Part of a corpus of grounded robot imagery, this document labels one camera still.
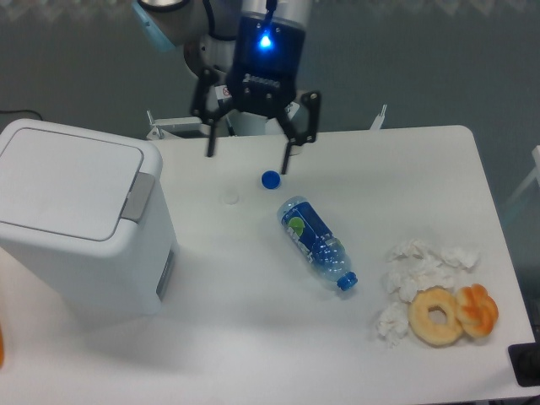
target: blue bottle label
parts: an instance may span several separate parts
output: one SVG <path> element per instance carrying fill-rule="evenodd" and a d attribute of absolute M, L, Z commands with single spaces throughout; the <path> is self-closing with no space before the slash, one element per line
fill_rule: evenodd
<path fill-rule="evenodd" d="M 323 236 L 328 239 L 332 235 L 308 202 L 301 202 L 291 208 L 281 219 L 281 224 L 309 263 L 313 262 L 315 243 Z"/>

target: crumpled tissue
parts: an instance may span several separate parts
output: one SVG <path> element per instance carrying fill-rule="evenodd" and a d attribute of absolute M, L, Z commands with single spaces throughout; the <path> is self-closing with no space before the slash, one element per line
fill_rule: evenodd
<path fill-rule="evenodd" d="M 396 346 L 408 331 L 407 305 L 392 302 L 379 317 L 377 332 L 385 338 L 389 347 Z"/>

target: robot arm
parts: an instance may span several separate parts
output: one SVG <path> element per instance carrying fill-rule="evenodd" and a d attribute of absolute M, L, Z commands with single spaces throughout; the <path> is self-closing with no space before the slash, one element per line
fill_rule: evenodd
<path fill-rule="evenodd" d="M 148 15 L 143 21 L 147 33 L 162 43 L 168 40 L 169 48 L 203 35 L 230 42 L 235 34 L 232 61 L 225 69 L 223 64 L 205 61 L 193 96 L 191 114 L 210 126 L 208 157 L 214 153 L 218 121 L 232 110 L 278 120 L 288 139 L 282 174 L 287 172 L 293 146 L 316 141 L 320 93 L 306 93 L 301 98 L 309 112 L 305 131 L 298 131 L 285 112 L 296 97 L 311 0 L 138 0 L 134 8 L 141 20 Z M 207 97 L 223 76 L 219 71 L 226 73 L 231 98 L 220 109 L 209 111 Z"/>

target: black cable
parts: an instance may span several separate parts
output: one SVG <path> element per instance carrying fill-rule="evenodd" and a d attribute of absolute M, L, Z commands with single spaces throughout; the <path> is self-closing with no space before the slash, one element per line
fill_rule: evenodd
<path fill-rule="evenodd" d="M 540 399 L 540 395 L 536 395 L 535 397 L 530 397 L 525 402 L 523 402 L 521 405 L 532 405 L 537 399 Z"/>
<path fill-rule="evenodd" d="M 24 113 L 34 114 L 38 116 L 40 120 L 44 121 L 43 115 L 34 110 L 0 110 L 0 114 L 24 114 Z"/>

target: plastic water bottle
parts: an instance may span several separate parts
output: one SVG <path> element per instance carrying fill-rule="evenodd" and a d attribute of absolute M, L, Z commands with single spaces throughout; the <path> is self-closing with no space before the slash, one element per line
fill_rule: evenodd
<path fill-rule="evenodd" d="M 350 271 L 345 248 L 304 197 L 292 197 L 278 210 L 278 220 L 307 261 L 327 280 L 346 291 L 358 279 Z"/>

